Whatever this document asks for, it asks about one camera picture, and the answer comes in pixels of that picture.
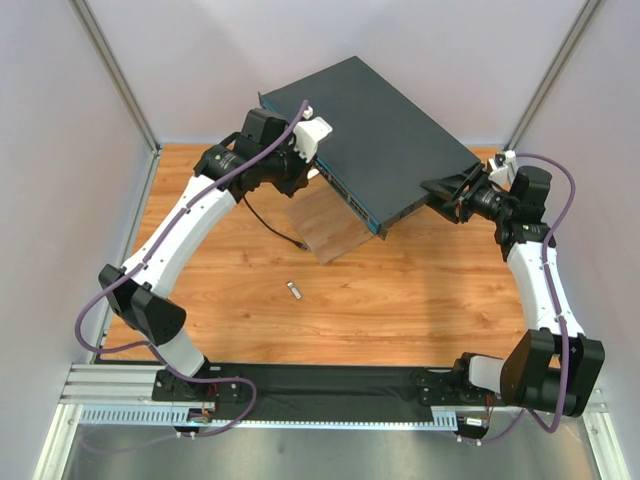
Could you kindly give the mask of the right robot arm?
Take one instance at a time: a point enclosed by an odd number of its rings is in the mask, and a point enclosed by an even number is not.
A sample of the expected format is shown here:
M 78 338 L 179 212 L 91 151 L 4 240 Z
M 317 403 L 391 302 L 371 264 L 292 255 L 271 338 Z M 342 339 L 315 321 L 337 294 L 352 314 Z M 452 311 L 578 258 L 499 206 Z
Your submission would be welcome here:
M 605 360 L 574 316 L 558 272 L 556 224 L 543 220 L 552 175 L 516 166 L 499 154 L 454 176 L 427 180 L 426 203 L 451 222 L 479 215 L 496 226 L 495 241 L 515 280 L 527 330 L 511 354 L 498 359 L 465 353 L 455 367 L 470 386 L 509 405 L 555 417 L 579 417 Z

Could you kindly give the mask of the blue-faced grey network switch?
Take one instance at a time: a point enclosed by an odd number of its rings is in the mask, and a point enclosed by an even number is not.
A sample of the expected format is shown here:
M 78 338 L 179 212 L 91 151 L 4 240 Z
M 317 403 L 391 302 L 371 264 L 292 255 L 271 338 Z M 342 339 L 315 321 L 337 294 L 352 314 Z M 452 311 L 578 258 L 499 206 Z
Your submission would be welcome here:
M 302 101 L 333 129 L 316 165 L 369 230 L 388 230 L 425 203 L 424 181 L 464 174 L 479 159 L 357 56 L 259 96 L 290 119 Z

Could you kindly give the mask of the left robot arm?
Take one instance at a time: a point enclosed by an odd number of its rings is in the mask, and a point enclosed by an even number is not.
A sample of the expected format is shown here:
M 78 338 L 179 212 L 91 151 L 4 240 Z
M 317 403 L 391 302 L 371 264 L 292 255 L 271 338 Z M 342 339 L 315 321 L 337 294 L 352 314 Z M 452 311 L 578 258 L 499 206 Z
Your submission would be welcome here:
M 101 270 L 113 313 L 177 376 L 199 377 L 206 363 L 186 332 L 185 309 L 170 299 L 183 269 L 247 193 L 268 183 L 291 197 L 306 187 L 319 146 L 332 131 L 309 105 L 291 121 L 250 110 L 240 131 L 203 152 L 176 204 L 143 246 L 122 266 Z

